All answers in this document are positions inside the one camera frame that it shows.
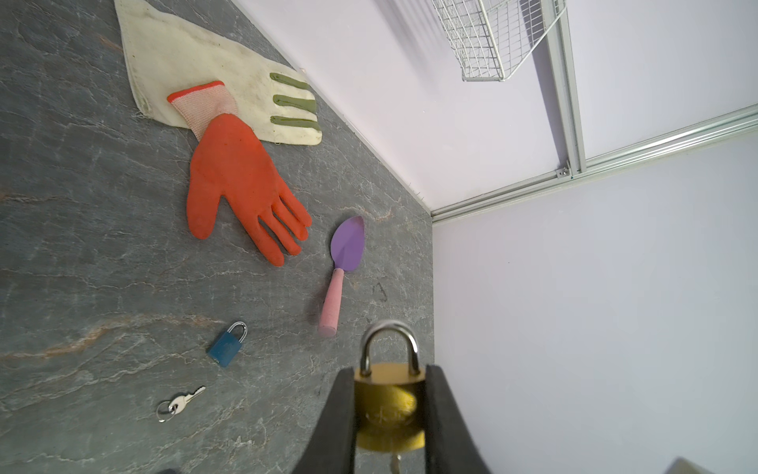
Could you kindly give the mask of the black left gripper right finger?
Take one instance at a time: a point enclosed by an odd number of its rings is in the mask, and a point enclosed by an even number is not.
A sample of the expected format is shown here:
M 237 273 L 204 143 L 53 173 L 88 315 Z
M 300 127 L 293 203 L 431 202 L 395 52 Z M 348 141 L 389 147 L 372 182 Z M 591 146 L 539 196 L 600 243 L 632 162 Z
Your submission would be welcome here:
M 426 366 L 426 473 L 490 473 L 466 426 L 444 371 Z

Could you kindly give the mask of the brass padlock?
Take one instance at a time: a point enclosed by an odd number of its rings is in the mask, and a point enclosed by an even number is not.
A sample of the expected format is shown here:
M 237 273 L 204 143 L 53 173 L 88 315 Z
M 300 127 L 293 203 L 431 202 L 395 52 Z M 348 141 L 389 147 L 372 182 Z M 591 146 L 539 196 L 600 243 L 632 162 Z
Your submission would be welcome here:
M 386 331 L 403 337 L 408 353 L 406 363 L 371 363 L 372 342 Z M 418 342 L 411 328 L 397 320 L 383 320 L 370 326 L 361 340 L 355 375 L 357 446 L 392 454 L 423 448 L 425 381 Z

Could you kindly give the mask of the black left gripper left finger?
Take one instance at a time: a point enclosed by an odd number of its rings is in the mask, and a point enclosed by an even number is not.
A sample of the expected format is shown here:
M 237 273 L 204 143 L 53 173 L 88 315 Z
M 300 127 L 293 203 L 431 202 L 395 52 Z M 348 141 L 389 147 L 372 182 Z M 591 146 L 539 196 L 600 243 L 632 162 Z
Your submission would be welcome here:
M 355 370 L 341 369 L 293 473 L 355 472 Z

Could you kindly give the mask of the silver key for blue padlock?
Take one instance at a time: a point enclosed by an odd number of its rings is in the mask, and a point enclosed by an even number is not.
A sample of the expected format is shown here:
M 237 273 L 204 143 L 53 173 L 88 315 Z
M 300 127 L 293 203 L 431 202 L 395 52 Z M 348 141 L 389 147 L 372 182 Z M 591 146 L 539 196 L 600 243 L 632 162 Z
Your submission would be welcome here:
M 201 393 L 205 392 L 205 390 L 205 386 L 200 386 L 199 388 L 195 389 L 195 391 L 182 393 L 176 395 L 170 400 L 164 400 L 160 402 L 155 411 L 158 422 L 166 423 L 175 418 L 175 416 L 181 414 L 181 412 L 187 408 L 190 402 L 193 399 L 197 398 L 197 396 L 201 395 Z

